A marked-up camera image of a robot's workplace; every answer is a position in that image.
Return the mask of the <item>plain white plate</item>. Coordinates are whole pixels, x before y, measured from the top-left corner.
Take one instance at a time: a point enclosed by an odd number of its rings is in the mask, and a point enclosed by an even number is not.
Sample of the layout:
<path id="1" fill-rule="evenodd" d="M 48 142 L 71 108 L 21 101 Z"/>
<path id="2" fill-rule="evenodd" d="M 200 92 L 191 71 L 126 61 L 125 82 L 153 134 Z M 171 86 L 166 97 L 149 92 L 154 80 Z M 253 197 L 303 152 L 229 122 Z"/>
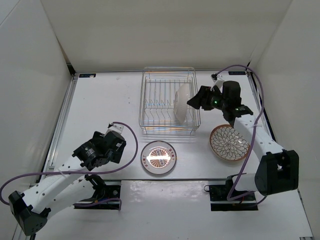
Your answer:
<path id="1" fill-rule="evenodd" d="M 229 162 L 244 160 L 249 151 L 249 143 L 231 125 L 215 127 L 209 137 L 212 151 L 221 159 Z"/>

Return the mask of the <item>orange patterned round plate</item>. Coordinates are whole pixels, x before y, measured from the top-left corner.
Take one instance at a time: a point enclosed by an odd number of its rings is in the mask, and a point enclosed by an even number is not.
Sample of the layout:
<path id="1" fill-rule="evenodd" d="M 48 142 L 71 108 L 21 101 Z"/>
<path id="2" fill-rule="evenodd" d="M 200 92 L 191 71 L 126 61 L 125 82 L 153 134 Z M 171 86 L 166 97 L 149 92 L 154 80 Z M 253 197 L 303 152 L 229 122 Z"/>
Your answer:
<path id="1" fill-rule="evenodd" d="M 150 175 L 168 175 L 176 166 L 177 152 L 166 141 L 155 140 L 146 144 L 140 153 L 142 168 Z"/>

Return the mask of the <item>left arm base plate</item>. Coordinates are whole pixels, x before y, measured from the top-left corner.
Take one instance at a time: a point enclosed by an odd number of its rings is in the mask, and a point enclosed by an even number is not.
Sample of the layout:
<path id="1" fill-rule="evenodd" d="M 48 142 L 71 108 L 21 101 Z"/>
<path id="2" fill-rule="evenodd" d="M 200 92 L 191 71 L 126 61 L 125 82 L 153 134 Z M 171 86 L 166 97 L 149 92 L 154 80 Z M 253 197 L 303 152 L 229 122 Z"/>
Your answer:
<path id="1" fill-rule="evenodd" d="M 91 198 L 81 200 L 73 207 L 78 210 L 119 210 L 120 201 L 109 199 L 120 199 L 121 195 L 121 181 L 106 181 L 106 187 L 101 193 L 95 193 Z"/>

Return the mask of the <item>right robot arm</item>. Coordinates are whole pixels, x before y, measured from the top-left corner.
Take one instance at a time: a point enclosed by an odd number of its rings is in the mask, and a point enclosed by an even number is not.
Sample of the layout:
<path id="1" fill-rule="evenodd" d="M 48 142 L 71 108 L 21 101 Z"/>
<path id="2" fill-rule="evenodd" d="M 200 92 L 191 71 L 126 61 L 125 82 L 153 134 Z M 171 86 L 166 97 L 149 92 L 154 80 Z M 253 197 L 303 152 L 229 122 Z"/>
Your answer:
<path id="1" fill-rule="evenodd" d="M 236 81 L 225 81 L 222 87 L 201 86 L 198 93 L 187 101 L 194 109 L 217 109 L 223 118 L 249 143 L 249 152 L 258 158 L 256 173 L 240 171 L 232 183 L 225 186 L 228 200 L 238 199 L 242 193 L 259 192 L 263 196 L 296 190 L 299 185 L 299 156 L 286 150 L 258 126 L 259 118 L 242 104 L 241 87 Z"/>

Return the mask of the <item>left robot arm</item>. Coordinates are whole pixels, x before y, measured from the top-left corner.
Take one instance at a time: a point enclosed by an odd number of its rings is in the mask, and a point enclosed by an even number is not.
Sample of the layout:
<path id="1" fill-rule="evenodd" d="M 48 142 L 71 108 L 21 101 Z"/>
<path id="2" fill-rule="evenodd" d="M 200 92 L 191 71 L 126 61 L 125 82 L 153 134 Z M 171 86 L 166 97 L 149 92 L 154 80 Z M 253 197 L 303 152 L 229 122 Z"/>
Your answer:
<path id="1" fill-rule="evenodd" d="M 108 186 L 100 176 L 89 172 L 109 162 L 120 162 L 127 144 L 122 131 L 119 124 L 112 125 L 106 133 L 96 131 L 73 151 L 57 175 L 9 195 L 10 210 L 26 236 L 34 235 L 53 215 L 79 201 L 105 197 Z"/>

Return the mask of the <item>white ribbed plate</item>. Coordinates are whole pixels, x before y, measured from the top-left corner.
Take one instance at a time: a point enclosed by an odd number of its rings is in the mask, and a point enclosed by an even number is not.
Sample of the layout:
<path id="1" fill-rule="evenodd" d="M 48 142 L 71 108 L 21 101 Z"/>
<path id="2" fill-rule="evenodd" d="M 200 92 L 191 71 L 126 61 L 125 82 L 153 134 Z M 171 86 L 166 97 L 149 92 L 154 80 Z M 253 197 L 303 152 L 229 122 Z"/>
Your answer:
<path id="1" fill-rule="evenodd" d="M 189 84 L 185 83 L 175 92 L 173 112 L 176 120 L 183 124 L 187 116 L 187 101 L 189 100 Z"/>

